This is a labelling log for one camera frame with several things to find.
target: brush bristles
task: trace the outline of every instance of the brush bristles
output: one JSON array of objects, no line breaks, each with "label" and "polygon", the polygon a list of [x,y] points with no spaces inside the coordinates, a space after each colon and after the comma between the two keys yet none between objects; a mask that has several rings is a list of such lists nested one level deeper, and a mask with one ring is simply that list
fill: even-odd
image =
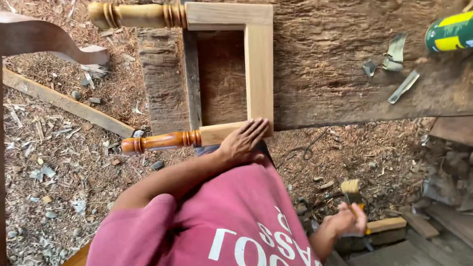
[{"label": "brush bristles", "polygon": [[342,189],[343,193],[358,193],[359,192],[358,182],[359,182],[358,179],[344,181],[340,185],[340,188]]}]

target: wooden workbench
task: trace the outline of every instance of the wooden workbench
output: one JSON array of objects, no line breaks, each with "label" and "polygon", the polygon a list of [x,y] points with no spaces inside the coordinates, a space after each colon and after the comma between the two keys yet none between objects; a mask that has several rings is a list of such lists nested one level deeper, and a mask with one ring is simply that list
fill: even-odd
[{"label": "wooden workbench", "polygon": [[[424,44],[429,25],[437,18],[461,12],[462,0],[238,3],[274,5],[276,131],[473,115],[473,72],[468,59],[473,50],[429,55]],[[383,53],[398,32],[409,33],[404,71],[387,73],[378,67],[369,79],[361,64],[372,59],[381,65]],[[189,129],[181,29],[138,29],[137,35],[153,133]],[[202,124],[245,120],[243,32],[197,32],[197,39]],[[429,60],[423,62],[421,57]],[[395,105],[388,103],[413,69],[420,73],[417,83]]]}]

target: pink t-shirt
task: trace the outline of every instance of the pink t-shirt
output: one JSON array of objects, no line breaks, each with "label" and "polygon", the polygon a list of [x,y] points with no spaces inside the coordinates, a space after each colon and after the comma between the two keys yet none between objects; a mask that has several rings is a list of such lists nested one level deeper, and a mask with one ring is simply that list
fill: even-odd
[{"label": "pink t-shirt", "polygon": [[273,165],[253,163],[204,183],[176,208],[169,194],[104,219],[88,266],[318,266]]}]

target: hand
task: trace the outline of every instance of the hand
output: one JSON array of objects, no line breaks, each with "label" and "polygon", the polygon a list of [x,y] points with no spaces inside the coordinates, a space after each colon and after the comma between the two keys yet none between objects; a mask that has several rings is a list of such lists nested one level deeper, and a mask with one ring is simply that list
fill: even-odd
[{"label": "hand", "polygon": [[353,203],[351,208],[344,202],[338,206],[339,212],[336,215],[324,218],[324,223],[328,223],[328,226],[334,230],[338,238],[342,235],[365,235],[368,221],[366,214],[356,203]]},{"label": "hand", "polygon": [[228,135],[216,152],[219,152],[231,166],[264,159],[264,155],[254,153],[253,148],[263,138],[268,125],[268,119],[251,119]]}]

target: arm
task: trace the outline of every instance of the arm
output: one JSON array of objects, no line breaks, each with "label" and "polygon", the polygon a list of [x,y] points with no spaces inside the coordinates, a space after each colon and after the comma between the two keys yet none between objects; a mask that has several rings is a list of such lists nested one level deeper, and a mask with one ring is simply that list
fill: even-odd
[{"label": "arm", "polygon": [[330,255],[333,247],[344,234],[365,235],[367,217],[357,204],[352,204],[351,208],[346,203],[338,206],[339,212],[334,216],[325,217],[324,221],[309,237],[309,243],[322,263]]},{"label": "arm", "polygon": [[215,152],[152,173],[123,191],[111,211],[143,208],[159,194],[171,194],[179,200],[210,177],[236,165],[264,158],[261,154],[253,154],[253,148],[262,139],[268,124],[268,119],[250,120],[230,134]]}]

